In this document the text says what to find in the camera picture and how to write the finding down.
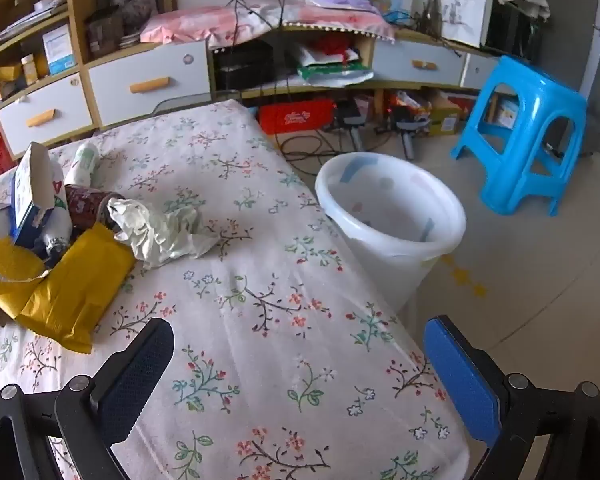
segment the drawer knob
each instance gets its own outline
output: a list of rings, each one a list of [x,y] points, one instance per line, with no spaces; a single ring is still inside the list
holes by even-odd
[[[419,59],[413,59],[411,61],[411,65],[414,68],[419,68],[420,70],[437,70],[438,66],[436,63],[432,61],[420,61]]]
[[[51,119],[56,116],[56,109],[47,110],[46,112],[36,115],[35,117],[27,120],[27,126],[33,128],[35,126],[42,126],[42,124],[48,123]]]
[[[135,83],[129,86],[129,91],[132,94],[142,94],[144,92],[151,92],[169,86],[171,83],[170,77],[160,77],[158,79],[151,79],[151,81],[144,81],[142,83]]]

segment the yellow envelope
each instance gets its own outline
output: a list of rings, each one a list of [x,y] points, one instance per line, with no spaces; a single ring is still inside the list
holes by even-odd
[[[91,332],[136,260],[97,223],[35,288],[16,320],[75,352],[91,352]]]
[[[42,260],[31,251],[13,245],[9,237],[0,239],[0,276],[7,280],[28,280],[44,272]],[[0,308],[12,319],[22,311],[42,278],[26,283],[0,280]]]

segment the red box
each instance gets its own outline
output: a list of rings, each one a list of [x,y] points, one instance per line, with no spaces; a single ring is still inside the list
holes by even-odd
[[[318,130],[333,121],[333,101],[316,99],[260,107],[260,126],[267,135]]]

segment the tiled floor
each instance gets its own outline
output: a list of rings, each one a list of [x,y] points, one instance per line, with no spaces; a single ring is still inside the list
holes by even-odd
[[[335,134],[326,135],[337,144]],[[369,132],[365,140],[373,146],[379,139]],[[479,199],[480,163],[470,154],[449,157],[455,142],[437,137],[414,143],[417,164],[456,193],[467,216],[462,243],[418,290],[418,334],[427,319],[448,314],[504,373],[522,372],[543,388],[573,390],[583,380],[600,387],[600,156],[579,162],[558,216],[547,215],[542,198],[500,216]],[[294,140],[286,148],[312,150],[315,144]],[[403,156],[395,137],[377,151]],[[315,172],[319,164],[305,160],[298,167]],[[534,478],[545,444],[536,439],[522,478]],[[474,463],[483,450],[472,443]]]

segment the white drawer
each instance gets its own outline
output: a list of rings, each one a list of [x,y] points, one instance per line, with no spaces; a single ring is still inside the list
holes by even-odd
[[[424,43],[376,41],[374,79],[457,86],[465,55],[460,52],[458,57],[453,50]]]
[[[491,72],[498,64],[497,57],[478,56],[477,54],[466,55],[466,65],[462,72],[460,86],[463,88],[481,89],[487,82]]]
[[[54,110],[53,118],[39,126],[27,122]],[[74,130],[91,126],[91,114],[80,74],[73,74],[36,90],[0,110],[0,124],[11,153],[21,155],[29,143],[48,144]]]
[[[209,92],[206,43],[168,44],[91,68],[103,126],[150,114],[166,99]],[[151,83],[158,88],[132,86]]]

